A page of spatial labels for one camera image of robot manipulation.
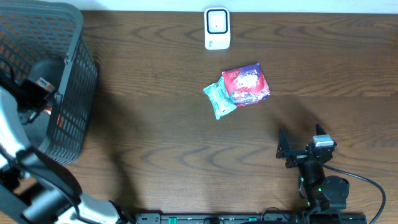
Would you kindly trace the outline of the orange snack packet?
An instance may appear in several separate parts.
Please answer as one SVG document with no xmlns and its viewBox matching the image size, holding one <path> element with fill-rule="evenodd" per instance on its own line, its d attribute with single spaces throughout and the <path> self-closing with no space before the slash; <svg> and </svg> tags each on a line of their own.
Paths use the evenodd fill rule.
<svg viewBox="0 0 398 224">
<path fill-rule="evenodd" d="M 42 77 L 40 77 L 35 83 L 49 93 L 55 90 L 55 86 Z"/>
</svg>

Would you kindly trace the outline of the red purple snack bag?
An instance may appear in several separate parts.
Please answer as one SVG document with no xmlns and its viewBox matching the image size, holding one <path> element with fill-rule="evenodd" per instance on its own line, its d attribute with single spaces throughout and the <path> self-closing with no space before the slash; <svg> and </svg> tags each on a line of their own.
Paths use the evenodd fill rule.
<svg viewBox="0 0 398 224">
<path fill-rule="evenodd" d="M 228 96 L 237 107 L 259 103 L 271 95 L 258 63 L 223 71 L 221 75 Z"/>
</svg>

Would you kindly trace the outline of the teal snack packet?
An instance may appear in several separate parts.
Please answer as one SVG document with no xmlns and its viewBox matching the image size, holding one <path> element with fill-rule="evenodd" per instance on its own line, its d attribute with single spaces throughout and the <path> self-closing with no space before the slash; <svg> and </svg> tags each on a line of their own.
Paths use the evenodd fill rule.
<svg viewBox="0 0 398 224">
<path fill-rule="evenodd" d="M 211 101 L 216 119 L 220 119 L 237 108 L 229 98 L 223 77 L 204 88 L 203 91 Z"/>
</svg>

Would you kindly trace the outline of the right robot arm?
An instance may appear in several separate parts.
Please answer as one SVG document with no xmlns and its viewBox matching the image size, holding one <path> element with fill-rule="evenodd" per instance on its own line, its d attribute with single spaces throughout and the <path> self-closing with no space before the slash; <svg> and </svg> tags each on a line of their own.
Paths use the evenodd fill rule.
<svg viewBox="0 0 398 224">
<path fill-rule="evenodd" d="M 323 128 L 315 126 L 316 135 L 304 150 L 292 150 L 284 130 L 279 131 L 276 158 L 285 159 L 286 168 L 298 168 L 298 191 L 308 207 L 292 216 L 297 223 L 341 223 L 346 208 L 349 182 L 336 175 L 326 176 L 323 166 L 333 158 L 336 142 Z"/>
</svg>

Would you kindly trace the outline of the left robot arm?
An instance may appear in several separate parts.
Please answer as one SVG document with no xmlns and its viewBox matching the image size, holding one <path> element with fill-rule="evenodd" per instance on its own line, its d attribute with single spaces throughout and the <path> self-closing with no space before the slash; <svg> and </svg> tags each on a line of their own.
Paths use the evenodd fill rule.
<svg viewBox="0 0 398 224">
<path fill-rule="evenodd" d="M 115 203 L 83 193 L 68 169 L 31 145 L 17 113 L 26 98 L 1 74 L 1 210 L 18 223 L 135 223 Z"/>
</svg>

